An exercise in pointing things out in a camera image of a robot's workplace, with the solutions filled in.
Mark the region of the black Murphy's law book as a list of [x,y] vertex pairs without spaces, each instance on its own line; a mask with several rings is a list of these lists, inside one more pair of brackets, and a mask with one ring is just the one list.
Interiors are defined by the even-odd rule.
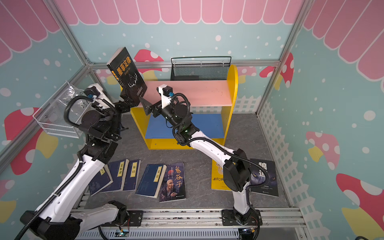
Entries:
[[130,92],[135,96],[137,106],[140,104],[139,97],[143,97],[147,91],[147,85],[138,71],[133,59],[126,47],[117,49],[107,67],[123,88],[122,91]]

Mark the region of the purple old man book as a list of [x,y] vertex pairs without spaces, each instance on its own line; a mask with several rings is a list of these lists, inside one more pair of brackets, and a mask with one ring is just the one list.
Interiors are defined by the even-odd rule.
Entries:
[[159,193],[160,203],[185,200],[187,198],[185,185],[184,163],[167,165]]

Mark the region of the yellow cartoon boy book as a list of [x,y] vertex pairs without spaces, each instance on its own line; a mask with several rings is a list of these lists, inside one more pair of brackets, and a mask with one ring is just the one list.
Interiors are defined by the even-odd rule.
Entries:
[[223,168],[212,160],[211,189],[219,191],[231,191],[224,182]]

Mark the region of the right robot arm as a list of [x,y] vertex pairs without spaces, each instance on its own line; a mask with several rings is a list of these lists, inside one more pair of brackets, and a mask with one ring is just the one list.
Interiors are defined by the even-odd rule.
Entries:
[[239,225],[260,224],[257,211],[250,202],[252,188],[269,182],[268,172],[247,159],[244,151],[228,149],[208,138],[193,122],[191,104],[183,94],[176,94],[151,104],[140,98],[146,115],[163,116],[172,125],[172,134],[178,145],[188,146],[204,153],[223,169],[224,183],[234,197],[234,219]]

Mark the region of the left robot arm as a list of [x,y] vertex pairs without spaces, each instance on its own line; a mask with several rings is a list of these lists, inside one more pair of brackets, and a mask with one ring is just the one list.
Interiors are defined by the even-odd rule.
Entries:
[[130,107],[112,103],[99,84],[90,85],[84,94],[73,97],[64,110],[64,120],[86,134],[85,146],[77,152],[77,161],[55,191],[35,210],[25,211],[20,240],[30,230],[43,240],[74,240],[88,230],[105,223],[121,227],[130,220],[126,205],[110,201],[102,207],[72,214],[71,210],[91,180],[108,165],[115,153],[123,129],[122,113]]

